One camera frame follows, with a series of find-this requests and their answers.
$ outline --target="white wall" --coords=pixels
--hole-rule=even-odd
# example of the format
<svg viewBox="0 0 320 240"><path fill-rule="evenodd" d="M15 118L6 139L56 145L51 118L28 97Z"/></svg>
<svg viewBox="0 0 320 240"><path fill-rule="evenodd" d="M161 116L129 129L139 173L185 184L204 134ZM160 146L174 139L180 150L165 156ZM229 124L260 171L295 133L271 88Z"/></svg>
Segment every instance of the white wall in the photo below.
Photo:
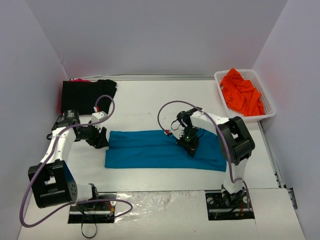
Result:
<svg viewBox="0 0 320 240"><path fill-rule="evenodd" d="M28 168L48 147L64 72L23 0L0 7L0 239L17 239Z"/></svg>
<svg viewBox="0 0 320 240"><path fill-rule="evenodd" d="M26 0L70 78L255 63L287 0Z"/></svg>
<svg viewBox="0 0 320 240"><path fill-rule="evenodd" d="M320 236L319 10L318 0L289 0L253 67L276 104L263 127L308 240Z"/></svg>

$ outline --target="orange towel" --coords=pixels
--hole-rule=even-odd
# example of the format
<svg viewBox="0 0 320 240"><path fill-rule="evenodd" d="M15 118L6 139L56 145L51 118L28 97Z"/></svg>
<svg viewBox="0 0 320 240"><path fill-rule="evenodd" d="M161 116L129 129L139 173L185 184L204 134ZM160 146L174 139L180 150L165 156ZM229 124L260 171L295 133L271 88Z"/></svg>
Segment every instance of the orange towel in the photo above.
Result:
<svg viewBox="0 0 320 240"><path fill-rule="evenodd" d="M244 80L241 74L232 68L220 83L228 108L243 114L245 117L264 115L264 105L260 100L261 93L250 80Z"/></svg>

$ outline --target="teal fabric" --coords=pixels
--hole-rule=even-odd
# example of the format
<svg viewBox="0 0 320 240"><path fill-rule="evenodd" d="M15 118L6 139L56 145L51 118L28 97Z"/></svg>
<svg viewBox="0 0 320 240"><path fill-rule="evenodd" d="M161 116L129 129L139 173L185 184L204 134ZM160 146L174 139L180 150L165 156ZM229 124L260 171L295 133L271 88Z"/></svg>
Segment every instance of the teal fabric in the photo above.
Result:
<svg viewBox="0 0 320 240"><path fill-rule="evenodd" d="M226 171L227 162L220 150L218 137L201 129L199 146L194 157L167 137L162 130L111 131L105 168L184 168Z"/></svg>

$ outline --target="folded black fabric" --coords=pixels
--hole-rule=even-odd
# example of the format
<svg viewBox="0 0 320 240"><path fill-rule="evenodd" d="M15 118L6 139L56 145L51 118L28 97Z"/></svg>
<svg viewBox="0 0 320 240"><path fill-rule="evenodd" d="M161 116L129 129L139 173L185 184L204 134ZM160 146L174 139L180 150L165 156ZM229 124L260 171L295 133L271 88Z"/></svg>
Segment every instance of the folded black fabric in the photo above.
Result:
<svg viewBox="0 0 320 240"><path fill-rule="evenodd" d="M80 115L90 115L94 112L96 100L101 95L109 95L114 98L117 91L117 83L112 80L64 81L62 85L61 113L66 110L77 110ZM109 113L111 100L102 98L98 107L100 111Z"/></svg>

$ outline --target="white basket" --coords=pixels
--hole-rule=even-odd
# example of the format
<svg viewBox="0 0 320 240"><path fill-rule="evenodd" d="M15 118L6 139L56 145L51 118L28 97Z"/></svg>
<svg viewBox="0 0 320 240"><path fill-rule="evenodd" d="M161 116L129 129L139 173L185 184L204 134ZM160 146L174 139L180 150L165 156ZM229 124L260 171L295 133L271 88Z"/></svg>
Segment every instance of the white basket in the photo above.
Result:
<svg viewBox="0 0 320 240"><path fill-rule="evenodd" d="M257 116L244 116L243 114L233 111L230 108L227 107L224 95L221 91L220 83L222 79L224 78L225 75L229 72L229 70L225 71L217 71L214 74L216 86L218 87L218 91L220 94L220 97L222 99L223 106L228 114L229 117L233 118L235 116L240 116L244 121L249 122L249 121L260 121L261 119L265 119L268 117L273 117L276 115L276 109L274 105L271 102L270 96L267 93L266 88L263 86L258 74L250 69L237 69L237 71L241 74L241 76L245 80L250 80L253 84L253 86L261 93L261 101L264 106L264 112L265 115L257 115Z"/></svg>

